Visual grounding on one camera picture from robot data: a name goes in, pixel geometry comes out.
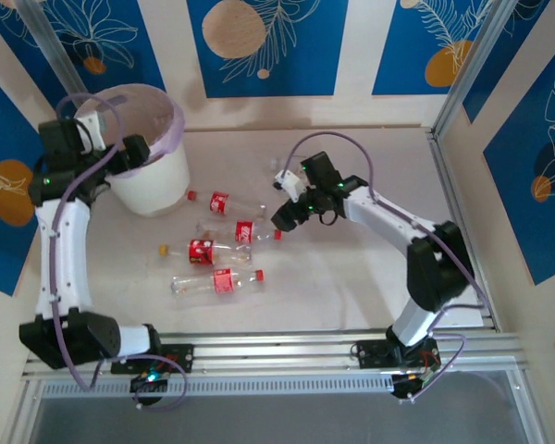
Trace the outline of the clear cola bottle red label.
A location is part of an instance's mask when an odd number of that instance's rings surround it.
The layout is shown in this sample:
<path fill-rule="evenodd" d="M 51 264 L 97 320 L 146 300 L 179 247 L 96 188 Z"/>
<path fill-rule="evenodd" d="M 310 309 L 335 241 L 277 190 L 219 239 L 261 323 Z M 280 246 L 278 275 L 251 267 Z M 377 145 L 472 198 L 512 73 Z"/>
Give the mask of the clear cola bottle red label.
<path fill-rule="evenodd" d="M 196 232 L 202 239 L 245 245 L 282 239 L 281 230 L 266 222 L 252 220 L 203 220 L 197 223 Z"/>
<path fill-rule="evenodd" d="M 234 193 L 187 190 L 186 197 L 188 201 L 207 208 L 215 216 L 258 220 L 264 219 L 266 214 L 266 206 L 263 203 L 247 200 Z"/>
<path fill-rule="evenodd" d="M 226 295 L 258 287 L 264 282 L 265 272 L 261 269 L 240 270 L 231 267 L 218 268 L 200 276 L 173 277 L 170 288 L 178 296 Z"/>

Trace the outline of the clear bottle red label yellow cap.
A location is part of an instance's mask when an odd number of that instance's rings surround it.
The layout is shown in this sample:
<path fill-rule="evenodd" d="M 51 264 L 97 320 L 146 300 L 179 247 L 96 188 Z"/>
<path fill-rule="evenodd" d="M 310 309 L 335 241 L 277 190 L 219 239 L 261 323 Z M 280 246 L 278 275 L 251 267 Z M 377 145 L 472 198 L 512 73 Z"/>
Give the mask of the clear bottle red label yellow cap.
<path fill-rule="evenodd" d="M 161 244 L 158 254 L 197 266 L 240 266 L 252 261 L 248 245 L 205 239 L 192 239 L 179 245 Z"/>

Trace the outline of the white plastic bin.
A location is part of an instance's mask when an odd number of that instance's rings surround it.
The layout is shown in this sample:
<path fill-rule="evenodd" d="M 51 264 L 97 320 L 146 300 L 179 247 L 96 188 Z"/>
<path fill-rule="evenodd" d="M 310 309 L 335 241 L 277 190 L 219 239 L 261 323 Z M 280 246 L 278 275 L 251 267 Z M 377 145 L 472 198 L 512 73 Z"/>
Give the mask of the white plastic bin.
<path fill-rule="evenodd" d="M 191 178 L 184 148 L 184 132 L 178 149 L 129 179 L 107 178 L 111 191 L 134 214 L 159 216 L 183 199 Z"/>

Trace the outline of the pink bin liner bag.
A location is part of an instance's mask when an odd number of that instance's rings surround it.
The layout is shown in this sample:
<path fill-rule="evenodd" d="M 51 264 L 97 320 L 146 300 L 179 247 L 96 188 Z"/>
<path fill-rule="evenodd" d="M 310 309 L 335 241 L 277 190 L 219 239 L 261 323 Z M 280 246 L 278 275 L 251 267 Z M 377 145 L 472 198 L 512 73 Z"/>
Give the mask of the pink bin liner bag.
<path fill-rule="evenodd" d="M 105 145 L 113 145 L 119 135 L 139 134 L 149 145 L 148 161 L 140 168 L 123 168 L 108 176 L 129 179 L 143 172 L 167 154 L 174 153 L 182 139 L 185 119 L 182 109 L 167 93 L 143 83 L 121 84 L 98 92 L 86 100 L 75 117 L 98 111 L 105 119 Z"/>

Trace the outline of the black right control board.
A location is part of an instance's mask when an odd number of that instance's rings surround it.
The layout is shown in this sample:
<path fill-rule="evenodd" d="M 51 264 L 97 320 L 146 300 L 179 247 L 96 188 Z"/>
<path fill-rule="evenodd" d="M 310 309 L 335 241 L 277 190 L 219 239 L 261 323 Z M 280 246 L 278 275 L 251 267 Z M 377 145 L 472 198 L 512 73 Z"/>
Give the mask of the black right control board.
<path fill-rule="evenodd" d="M 439 371 L 426 370 L 422 373 L 393 375 L 391 394 L 401 401 L 413 400 L 436 381 L 438 374 Z"/>

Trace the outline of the black control board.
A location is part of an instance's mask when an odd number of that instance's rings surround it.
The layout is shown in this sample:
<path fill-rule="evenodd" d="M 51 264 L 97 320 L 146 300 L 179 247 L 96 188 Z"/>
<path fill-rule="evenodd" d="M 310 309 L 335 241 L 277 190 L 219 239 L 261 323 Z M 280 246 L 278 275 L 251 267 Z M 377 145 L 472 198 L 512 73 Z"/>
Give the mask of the black control board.
<path fill-rule="evenodd" d="M 439 371 L 426 370 L 422 373 L 393 375 L 391 394 L 401 401 L 413 400 L 436 381 L 438 374 Z"/>
<path fill-rule="evenodd" d="M 143 372 L 130 381 L 129 392 L 136 403 L 152 406 L 167 392 L 167 379 L 154 370 Z"/>

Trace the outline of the grey metal panel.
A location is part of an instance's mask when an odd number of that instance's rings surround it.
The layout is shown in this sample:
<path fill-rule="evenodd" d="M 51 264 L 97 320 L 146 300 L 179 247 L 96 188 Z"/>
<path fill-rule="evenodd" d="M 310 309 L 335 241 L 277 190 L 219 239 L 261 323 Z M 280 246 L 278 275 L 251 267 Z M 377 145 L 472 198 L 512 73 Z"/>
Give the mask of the grey metal panel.
<path fill-rule="evenodd" d="M 126 396 L 83 396 L 67 382 L 31 388 L 7 444 L 554 444 L 514 374 L 452 372 L 417 401 L 337 375 L 324 391 L 224 394 L 195 381 L 166 413 Z"/>

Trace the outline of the black left control board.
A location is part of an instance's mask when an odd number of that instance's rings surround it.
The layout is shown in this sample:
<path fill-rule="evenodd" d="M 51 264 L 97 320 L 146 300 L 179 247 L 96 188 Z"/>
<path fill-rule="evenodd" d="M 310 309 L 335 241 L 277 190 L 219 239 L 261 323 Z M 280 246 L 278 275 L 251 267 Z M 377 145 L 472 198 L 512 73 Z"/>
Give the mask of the black left control board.
<path fill-rule="evenodd" d="M 143 372 L 130 381 L 129 392 L 136 403 L 152 406 L 167 392 L 167 379 L 154 370 Z"/>

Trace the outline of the aluminium mounting rail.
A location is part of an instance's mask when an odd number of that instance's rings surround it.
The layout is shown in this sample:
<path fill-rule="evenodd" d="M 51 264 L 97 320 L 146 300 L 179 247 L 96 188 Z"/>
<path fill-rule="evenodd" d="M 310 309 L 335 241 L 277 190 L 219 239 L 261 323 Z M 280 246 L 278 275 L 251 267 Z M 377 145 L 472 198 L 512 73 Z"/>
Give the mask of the aluminium mounting rail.
<path fill-rule="evenodd" d="M 529 366 L 516 335 L 489 328 L 442 328 L 438 358 L 451 371 L 511 371 Z M 385 339 L 383 329 L 234 334 L 163 333 L 161 343 L 191 345 L 198 376 L 301 375 L 361 370 L 359 342 Z"/>

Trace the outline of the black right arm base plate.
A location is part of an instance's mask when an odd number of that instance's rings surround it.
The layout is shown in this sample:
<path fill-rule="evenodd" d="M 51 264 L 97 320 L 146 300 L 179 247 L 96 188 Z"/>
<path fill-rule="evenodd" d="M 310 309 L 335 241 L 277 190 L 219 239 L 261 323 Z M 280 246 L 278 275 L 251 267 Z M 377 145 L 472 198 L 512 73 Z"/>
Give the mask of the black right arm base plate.
<path fill-rule="evenodd" d="M 433 338 L 405 347 L 389 340 L 360 340 L 351 347 L 351 355 L 361 369 L 419 369 L 438 370 L 441 365 L 438 345 Z"/>

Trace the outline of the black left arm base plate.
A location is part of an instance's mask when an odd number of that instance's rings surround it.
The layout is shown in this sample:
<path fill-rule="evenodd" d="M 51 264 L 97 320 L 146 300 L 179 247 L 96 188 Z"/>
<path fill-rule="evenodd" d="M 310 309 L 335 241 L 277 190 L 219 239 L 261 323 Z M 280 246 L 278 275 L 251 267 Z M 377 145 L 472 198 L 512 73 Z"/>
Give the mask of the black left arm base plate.
<path fill-rule="evenodd" d="M 193 364 L 194 346 L 192 344 L 163 344 L 152 354 L 163 356 L 178 364 L 185 373 L 190 373 Z M 167 362 L 159 360 L 127 359 L 125 362 L 111 364 L 110 372 L 114 375 L 138 375 L 144 372 L 158 374 L 177 373 L 178 370 Z"/>

